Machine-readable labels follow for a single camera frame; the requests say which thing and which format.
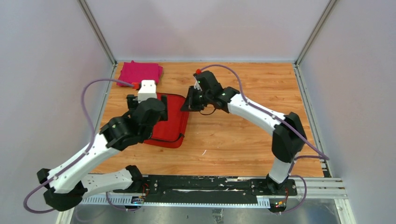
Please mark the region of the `black red medicine case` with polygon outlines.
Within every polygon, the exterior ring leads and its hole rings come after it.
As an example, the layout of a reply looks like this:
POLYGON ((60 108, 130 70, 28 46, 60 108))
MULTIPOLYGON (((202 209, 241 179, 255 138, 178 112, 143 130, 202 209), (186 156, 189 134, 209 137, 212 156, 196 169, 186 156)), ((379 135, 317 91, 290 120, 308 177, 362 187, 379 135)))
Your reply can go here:
POLYGON ((157 93, 157 98, 167 97, 168 120, 158 122, 150 139, 144 143, 165 148, 178 148, 182 145, 189 118, 189 112, 181 111, 186 98, 178 94, 157 93))

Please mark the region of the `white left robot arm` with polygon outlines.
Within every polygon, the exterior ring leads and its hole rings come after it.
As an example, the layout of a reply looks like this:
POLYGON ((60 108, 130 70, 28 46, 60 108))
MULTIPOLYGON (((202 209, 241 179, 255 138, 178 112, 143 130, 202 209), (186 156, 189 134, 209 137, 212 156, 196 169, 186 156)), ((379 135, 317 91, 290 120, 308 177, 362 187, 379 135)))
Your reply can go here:
POLYGON ((108 121, 87 146, 54 169, 43 168, 37 172, 40 183, 47 189, 44 200, 57 211, 69 210, 90 196, 113 190, 129 190, 137 193, 146 190, 144 178, 136 166, 108 174, 91 171, 108 158, 129 146, 151 138, 154 126, 168 119, 168 98, 148 98, 137 101, 127 96, 129 110, 122 116, 108 121))

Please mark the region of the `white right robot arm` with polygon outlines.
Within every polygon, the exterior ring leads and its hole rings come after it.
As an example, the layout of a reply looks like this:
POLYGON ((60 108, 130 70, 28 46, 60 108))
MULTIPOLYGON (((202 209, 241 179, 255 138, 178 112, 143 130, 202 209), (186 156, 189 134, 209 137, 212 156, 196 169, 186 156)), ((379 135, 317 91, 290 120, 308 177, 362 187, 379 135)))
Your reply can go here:
POLYGON ((233 87, 222 87, 210 71, 196 71, 196 83, 189 87, 181 107, 184 112, 200 112, 208 105, 216 110, 240 116, 266 131, 272 137, 271 151, 275 157, 266 176, 265 189, 278 195, 285 189, 294 159, 303 149, 306 135, 300 117, 290 112, 270 110, 233 87))

